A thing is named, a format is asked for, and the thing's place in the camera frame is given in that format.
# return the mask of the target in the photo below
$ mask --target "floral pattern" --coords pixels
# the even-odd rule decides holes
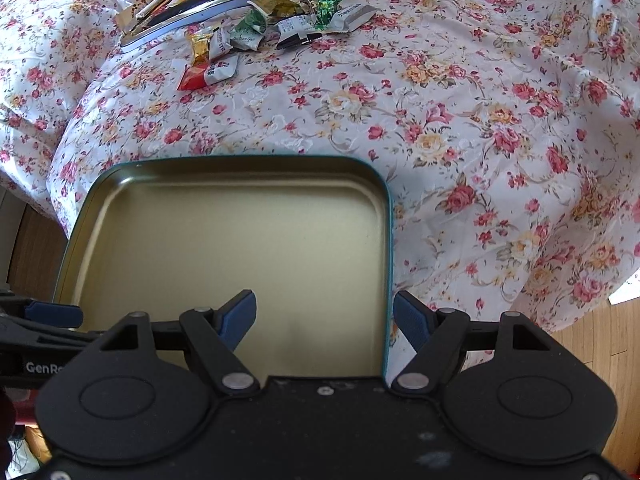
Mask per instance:
[[[1,75],[0,167],[67,233],[121,162],[347,155],[392,193],[394,288],[432,308],[556,330],[640,265],[640,0],[367,0],[380,12],[353,34],[266,41],[195,92],[175,90],[183,30],[123,54],[121,1],[76,1],[2,0],[0,18],[4,65],[26,60]]]

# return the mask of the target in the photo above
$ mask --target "wooden floor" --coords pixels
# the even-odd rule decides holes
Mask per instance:
[[[28,207],[9,269],[12,289],[50,300],[65,246],[62,229]],[[607,302],[554,336],[615,392],[618,423],[605,455],[620,469],[635,472],[640,463],[640,300]]]
[[[640,300],[607,302],[554,337],[616,394],[618,422],[604,455],[635,473],[640,465]]]

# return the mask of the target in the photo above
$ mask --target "gold tray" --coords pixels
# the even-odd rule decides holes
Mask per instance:
[[[82,330],[106,330],[128,312],[172,320],[250,288],[257,320],[236,355],[260,380],[378,375],[390,218],[384,181],[352,158],[123,164],[86,198],[55,301],[82,308]]]

